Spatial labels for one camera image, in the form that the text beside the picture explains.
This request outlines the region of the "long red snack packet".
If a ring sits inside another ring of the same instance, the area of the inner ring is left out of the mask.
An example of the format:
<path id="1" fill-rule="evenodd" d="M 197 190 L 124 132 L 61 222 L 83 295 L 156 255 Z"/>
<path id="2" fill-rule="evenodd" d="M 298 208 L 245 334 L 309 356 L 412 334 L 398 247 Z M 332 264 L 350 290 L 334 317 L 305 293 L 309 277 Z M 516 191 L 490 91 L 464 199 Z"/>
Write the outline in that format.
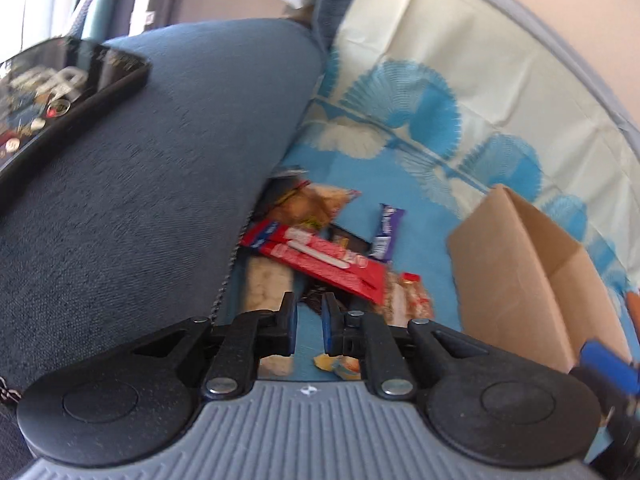
<path id="1" fill-rule="evenodd" d="M 384 301 L 386 266 L 319 235 L 264 220 L 242 236 L 241 245 L 371 304 Z"/>

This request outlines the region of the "yellow orange snack wrapper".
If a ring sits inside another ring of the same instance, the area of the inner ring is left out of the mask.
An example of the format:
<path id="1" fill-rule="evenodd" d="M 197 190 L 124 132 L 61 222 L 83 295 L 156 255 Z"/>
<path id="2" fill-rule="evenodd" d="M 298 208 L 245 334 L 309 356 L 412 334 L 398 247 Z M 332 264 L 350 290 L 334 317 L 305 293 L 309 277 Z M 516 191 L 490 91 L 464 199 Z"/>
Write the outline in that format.
<path id="1" fill-rule="evenodd" d="M 350 356 L 328 356 L 319 354 L 314 357 L 314 366 L 324 372 L 333 373 L 343 380 L 360 380 L 360 363 Z"/>

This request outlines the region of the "dark brown chocolate bar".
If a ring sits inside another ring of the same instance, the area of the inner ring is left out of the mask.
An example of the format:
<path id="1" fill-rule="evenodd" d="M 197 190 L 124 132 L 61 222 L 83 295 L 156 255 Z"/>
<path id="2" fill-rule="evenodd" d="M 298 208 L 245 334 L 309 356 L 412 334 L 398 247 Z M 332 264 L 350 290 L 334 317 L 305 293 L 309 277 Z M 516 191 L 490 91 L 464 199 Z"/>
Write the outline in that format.
<path id="1" fill-rule="evenodd" d="M 348 232 L 335 224 L 330 224 L 326 231 L 328 240 L 341 248 L 348 249 L 356 254 L 365 255 L 371 248 L 371 243 L 363 240 L 351 232 Z M 322 313 L 322 300 L 325 294 L 332 294 L 342 312 L 356 310 L 358 307 L 367 307 L 367 301 L 354 296 L 346 290 L 336 288 L 315 278 L 304 278 L 304 288 L 300 302 L 314 311 Z"/>

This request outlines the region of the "clear bag of round crackers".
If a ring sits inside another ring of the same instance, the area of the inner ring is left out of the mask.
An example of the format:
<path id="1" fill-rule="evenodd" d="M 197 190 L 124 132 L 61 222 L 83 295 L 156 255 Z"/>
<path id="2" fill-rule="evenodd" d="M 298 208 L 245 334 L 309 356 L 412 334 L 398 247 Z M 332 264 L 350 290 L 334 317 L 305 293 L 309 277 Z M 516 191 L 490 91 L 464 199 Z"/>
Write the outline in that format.
<path id="1" fill-rule="evenodd" d="M 318 233 L 360 195 L 352 188 L 311 181 L 302 167 L 281 167 L 274 170 L 262 188 L 250 218 Z"/>

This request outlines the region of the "beige snack packet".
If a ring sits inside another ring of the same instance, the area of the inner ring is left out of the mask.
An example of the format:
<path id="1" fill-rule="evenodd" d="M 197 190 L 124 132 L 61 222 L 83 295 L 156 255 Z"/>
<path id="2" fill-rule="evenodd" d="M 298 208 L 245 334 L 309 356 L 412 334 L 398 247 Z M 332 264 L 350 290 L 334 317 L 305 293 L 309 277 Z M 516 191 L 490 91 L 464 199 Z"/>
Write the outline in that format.
<path id="1" fill-rule="evenodd" d="M 293 271 L 277 261 L 262 256 L 249 256 L 246 260 L 244 311 L 280 308 L 282 297 L 292 292 Z M 292 356 L 268 356 L 260 360 L 258 375 L 267 379 L 282 379 L 294 370 Z"/>

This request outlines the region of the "blue white patterned sofa cover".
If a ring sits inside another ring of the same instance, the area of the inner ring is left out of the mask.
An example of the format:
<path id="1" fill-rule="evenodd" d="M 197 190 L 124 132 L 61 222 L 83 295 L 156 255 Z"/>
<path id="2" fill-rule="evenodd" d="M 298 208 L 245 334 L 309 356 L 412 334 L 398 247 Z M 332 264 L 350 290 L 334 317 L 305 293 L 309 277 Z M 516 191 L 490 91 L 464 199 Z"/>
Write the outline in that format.
<path id="1" fill-rule="evenodd" d="M 350 0 L 285 162 L 361 195 L 338 223 L 373 238 L 405 209 L 392 263 L 462 330 L 447 240 L 506 186 L 588 252 L 639 356 L 639 133 L 574 53 L 504 0 Z"/>

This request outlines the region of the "brown cardboard box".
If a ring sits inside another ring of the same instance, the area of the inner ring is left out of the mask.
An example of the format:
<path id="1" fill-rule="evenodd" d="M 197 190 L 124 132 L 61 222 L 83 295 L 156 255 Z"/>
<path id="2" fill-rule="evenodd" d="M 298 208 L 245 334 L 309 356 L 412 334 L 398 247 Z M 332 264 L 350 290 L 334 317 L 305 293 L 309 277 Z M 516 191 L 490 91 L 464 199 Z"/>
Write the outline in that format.
<path id="1" fill-rule="evenodd" d="M 630 361 L 588 252 L 510 188 L 493 188 L 447 244 L 469 336 L 560 372 L 577 364 L 591 339 Z"/>

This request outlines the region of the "purple chocolate bar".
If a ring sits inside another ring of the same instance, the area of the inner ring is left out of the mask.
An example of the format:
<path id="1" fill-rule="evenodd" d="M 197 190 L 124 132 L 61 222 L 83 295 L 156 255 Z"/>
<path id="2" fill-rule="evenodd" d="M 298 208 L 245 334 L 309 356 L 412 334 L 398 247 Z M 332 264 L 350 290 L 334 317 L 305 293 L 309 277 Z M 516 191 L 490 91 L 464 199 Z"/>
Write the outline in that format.
<path id="1" fill-rule="evenodd" d="M 389 263 L 392 260 L 400 222 L 405 214 L 405 209 L 389 204 L 381 205 L 380 221 L 369 252 L 372 259 L 382 263 Z"/>

